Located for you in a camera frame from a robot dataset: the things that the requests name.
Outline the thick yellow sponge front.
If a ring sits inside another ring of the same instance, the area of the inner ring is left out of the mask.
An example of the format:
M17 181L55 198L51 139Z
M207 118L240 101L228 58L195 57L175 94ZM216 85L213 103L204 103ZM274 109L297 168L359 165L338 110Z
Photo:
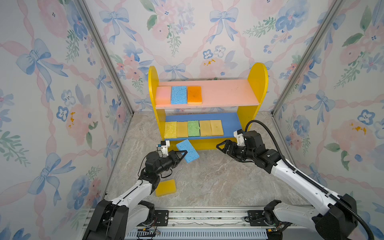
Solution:
M158 187L155 190L155 195L157 197L162 197L177 192L175 180L167 180L160 182Z

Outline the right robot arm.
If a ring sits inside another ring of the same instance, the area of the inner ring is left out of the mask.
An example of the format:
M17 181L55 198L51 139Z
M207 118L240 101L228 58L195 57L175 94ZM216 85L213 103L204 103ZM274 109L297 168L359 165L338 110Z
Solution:
M240 163L253 163L268 174L284 181L310 204L296 207L273 200L265 206L262 220L266 224L299 225L317 231L325 240L347 240L358 226L356 201L349 195L339 196L294 167L281 154L267 149L255 131L234 133L236 141L225 140L217 149Z

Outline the pale yellow sponge underneath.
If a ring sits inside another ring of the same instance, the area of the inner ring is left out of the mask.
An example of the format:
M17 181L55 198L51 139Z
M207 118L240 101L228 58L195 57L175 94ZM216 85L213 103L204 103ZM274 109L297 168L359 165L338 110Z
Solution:
M212 128L210 120L199 121L200 124L200 136L201 137L211 137L212 136Z

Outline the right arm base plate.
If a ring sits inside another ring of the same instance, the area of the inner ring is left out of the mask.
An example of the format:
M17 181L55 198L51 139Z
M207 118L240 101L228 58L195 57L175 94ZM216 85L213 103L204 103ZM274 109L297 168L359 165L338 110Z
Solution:
M285 226L290 226L291 223L281 222L277 217L270 212L264 210L249 210L247 216L244 217L246 223L249 223L251 227L270 227L282 229Z

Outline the pink orange sponge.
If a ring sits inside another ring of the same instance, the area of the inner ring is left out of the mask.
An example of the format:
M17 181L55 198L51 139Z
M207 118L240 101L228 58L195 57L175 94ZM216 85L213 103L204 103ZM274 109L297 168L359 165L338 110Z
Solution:
M155 102L156 105L170 105L172 96L171 86L160 86L157 87Z

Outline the yellow pink blue toy shelf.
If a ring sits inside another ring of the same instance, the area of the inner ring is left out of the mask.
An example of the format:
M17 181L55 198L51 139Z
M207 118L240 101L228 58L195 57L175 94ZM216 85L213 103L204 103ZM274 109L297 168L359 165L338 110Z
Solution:
M149 68L149 94L157 120L162 141L170 141L170 150L177 150L177 144L184 138L166 138L167 122L220 120L223 136L189 137L188 140L196 150L214 150L225 140L235 141L234 132L244 130L247 123L254 120L267 95L269 76L265 64L252 66L246 80L185 81L160 82L154 66ZM161 105L160 87L200 86L202 88L202 104L200 105ZM236 107L236 112L210 112L203 114L176 114L168 116L166 110L175 109L209 109Z

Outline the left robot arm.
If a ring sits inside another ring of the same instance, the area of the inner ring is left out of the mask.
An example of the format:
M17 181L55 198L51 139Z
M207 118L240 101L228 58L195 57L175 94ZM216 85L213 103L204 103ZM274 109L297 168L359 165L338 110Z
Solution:
M153 224L154 205L144 199L156 190L162 173L177 167L187 153L186 150L172 150L165 155L159 151L148 153L137 182L113 200L102 200L97 204L83 239L123 240L136 226Z

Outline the small yellow sponge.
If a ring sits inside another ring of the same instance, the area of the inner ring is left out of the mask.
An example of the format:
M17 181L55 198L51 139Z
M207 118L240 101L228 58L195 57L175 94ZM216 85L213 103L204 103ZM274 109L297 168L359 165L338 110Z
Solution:
M210 120L212 136L223 136L224 130L221 120Z

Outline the bright yellow cellulose sponge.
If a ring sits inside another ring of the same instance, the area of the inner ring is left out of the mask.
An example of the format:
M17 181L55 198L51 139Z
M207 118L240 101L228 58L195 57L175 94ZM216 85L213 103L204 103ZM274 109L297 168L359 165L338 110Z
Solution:
M165 139L176 139L177 138L177 122L165 122Z

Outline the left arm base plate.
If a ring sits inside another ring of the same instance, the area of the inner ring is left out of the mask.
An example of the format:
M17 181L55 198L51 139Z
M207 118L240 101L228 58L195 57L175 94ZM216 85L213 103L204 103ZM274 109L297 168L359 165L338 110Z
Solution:
M150 213L148 219L142 223L145 227L167 227L169 222L168 210L155 210Z

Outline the blue sponge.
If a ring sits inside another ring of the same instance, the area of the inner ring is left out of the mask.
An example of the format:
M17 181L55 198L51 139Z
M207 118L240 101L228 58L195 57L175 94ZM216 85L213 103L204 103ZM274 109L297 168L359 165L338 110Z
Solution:
M171 92L172 105L187 104L187 87L186 86L173 86Z
M191 163L194 160L197 160L200 155L197 153L193 145L189 140L184 140L178 144L176 144L179 151L187 151L185 156L185 160L187 163Z

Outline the yellow sponge with green back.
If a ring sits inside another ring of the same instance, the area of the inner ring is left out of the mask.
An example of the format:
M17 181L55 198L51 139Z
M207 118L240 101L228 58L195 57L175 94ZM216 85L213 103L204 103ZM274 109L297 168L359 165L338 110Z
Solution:
M177 122L177 138L188 138L188 122Z

